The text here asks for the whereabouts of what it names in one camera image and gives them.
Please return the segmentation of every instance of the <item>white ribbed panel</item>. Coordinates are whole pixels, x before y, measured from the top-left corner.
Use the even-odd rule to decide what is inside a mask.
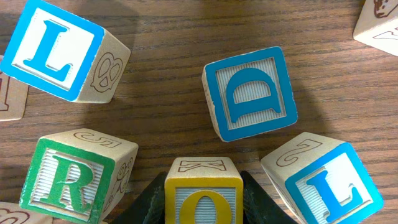
[[[58,167],[58,160],[53,158],[53,156],[55,155],[86,164],[91,168],[94,173],[94,179],[89,185],[83,187],[83,201],[84,204],[90,203],[92,205],[95,199],[95,195],[97,193],[98,186],[100,184],[104,167],[92,161],[86,161],[82,158],[77,158],[68,154],[64,154],[53,149],[47,149],[44,154],[44,158],[40,165],[39,174],[37,175],[35,187],[32,193],[31,202],[34,202],[35,204],[41,204],[46,208],[51,208],[51,205],[40,202],[40,198],[47,198],[50,193],[51,186],[53,184],[55,173]],[[76,165],[71,165],[69,167],[67,182],[75,182],[79,179],[79,177],[80,169]],[[71,205],[69,187],[63,188],[62,199],[60,201],[66,205],[66,207],[64,208],[65,210],[75,212]],[[76,218],[88,221],[90,213],[91,209],[82,215],[76,216]]]
[[[175,219],[180,224],[180,209],[184,200],[200,190],[212,190],[221,194],[229,203],[232,211],[232,224],[235,224],[236,189],[234,187],[177,187],[175,193]],[[211,198],[203,197],[199,200],[195,210],[196,224],[214,224],[216,222],[216,207]]]
[[[232,76],[244,69],[244,68],[257,68],[262,70],[263,72],[267,73],[271,78],[272,81],[274,81],[277,92],[278,92],[278,99],[279,99],[279,104],[281,107],[281,113],[276,113],[274,110],[269,109],[269,110],[264,110],[264,111],[259,111],[251,114],[246,114],[241,116],[236,123],[231,122],[231,116],[229,115],[229,109],[228,109],[228,104],[226,101],[226,87],[229,82],[229,80],[232,78]],[[220,91],[221,95],[221,100],[223,102],[223,107],[225,111],[225,116],[228,121],[228,129],[236,129],[236,128],[242,128],[245,126],[257,124],[257,123],[262,123],[265,121],[270,121],[273,119],[277,118],[283,118],[286,116],[286,110],[285,110],[285,105],[283,102],[282,98],[282,92],[280,90],[280,85],[279,85],[279,78],[274,62],[274,58],[268,58],[265,60],[260,60],[256,62],[251,62],[251,63],[246,63],[243,65],[238,65],[234,67],[229,67],[225,68],[222,70],[216,71],[216,76],[217,76],[217,82],[218,82],[218,89]],[[262,98],[265,96],[269,96],[270,90],[268,85],[265,82],[249,82],[245,83],[239,87],[234,92],[234,100],[235,103],[242,103],[245,101],[251,101],[255,100],[258,98]]]
[[[329,211],[316,188],[313,185],[307,185],[306,182],[325,169],[328,171],[326,181],[341,206],[351,201],[351,199],[347,200],[348,198],[352,198],[352,188],[349,186],[355,186],[363,199],[363,204],[357,209],[360,209],[366,206],[369,202],[372,202],[372,198],[369,195],[368,190],[366,190],[365,185],[347,154],[344,153],[326,163],[314,173],[296,182],[296,186],[303,195],[305,202],[310,207],[311,212],[314,214],[319,224],[328,223],[326,218],[329,215]]]

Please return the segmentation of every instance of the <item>letter o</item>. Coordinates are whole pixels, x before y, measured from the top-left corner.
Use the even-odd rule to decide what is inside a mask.
[[[212,190],[201,190],[189,195],[181,205],[180,223],[195,224],[195,209],[202,197],[212,199],[216,207],[216,224],[231,224],[232,211],[228,201]]]

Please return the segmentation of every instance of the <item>yellow block face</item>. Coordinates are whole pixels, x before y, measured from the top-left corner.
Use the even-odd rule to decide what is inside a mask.
[[[242,224],[243,181],[232,161],[189,158],[195,168],[182,169],[187,163],[187,158],[183,159],[176,159],[165,182],[166,223]]]

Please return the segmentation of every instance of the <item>engraved pretzel picture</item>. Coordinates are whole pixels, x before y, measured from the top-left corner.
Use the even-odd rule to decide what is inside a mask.
[[[0,208],[0,224],[23,224],[30,218],[29,213],[23,211],[12,212],[6,208]]]
[[[112,53],[105,53],[95,68],[91,86],[100,93],[111,90],[122,72],[123,61],[120,58],[115,58]]]

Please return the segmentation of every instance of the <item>dark wooden surface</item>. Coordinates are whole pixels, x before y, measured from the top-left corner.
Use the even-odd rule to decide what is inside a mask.
[[[0,54],[25,2],[0,0]],[[49,2],[105,27],[132,55],[107,105],[68,103],[29,88],[24,118],[0,123],[0,201],[18,202],[39,137],[91,128],[140,146],[128,194],[108,221],[181,156],[232,158],[286,209],[259,160],[308,131],[356,148],[386,201],[364,223],[398,223],[398,63],[353,40],[364,1]],[[201,84],[204,65],[275,45],[285,53],[297,124],[221,142]]]

